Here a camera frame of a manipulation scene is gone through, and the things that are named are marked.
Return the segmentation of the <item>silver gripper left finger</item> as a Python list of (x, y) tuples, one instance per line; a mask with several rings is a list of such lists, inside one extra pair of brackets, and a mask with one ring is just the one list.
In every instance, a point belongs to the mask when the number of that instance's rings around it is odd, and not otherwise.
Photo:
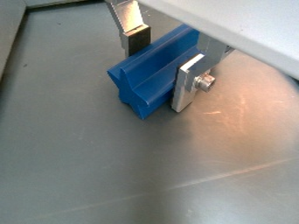
[(144, 23), (136, 0), (105, 0), (118, 29), (121, 47), (129, 57), (150, 44), (150, 27)]

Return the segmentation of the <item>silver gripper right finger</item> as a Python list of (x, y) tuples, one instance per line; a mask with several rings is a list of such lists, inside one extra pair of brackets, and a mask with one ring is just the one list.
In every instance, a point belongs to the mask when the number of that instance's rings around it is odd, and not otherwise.
[(230, 54), (233, 48), (205, 34), (198, 36), (198, 51), (177, 68), (172, 109), (181, 112), (192, 103), (196, 92), (209, 92), (216, 79), (210, 69)]

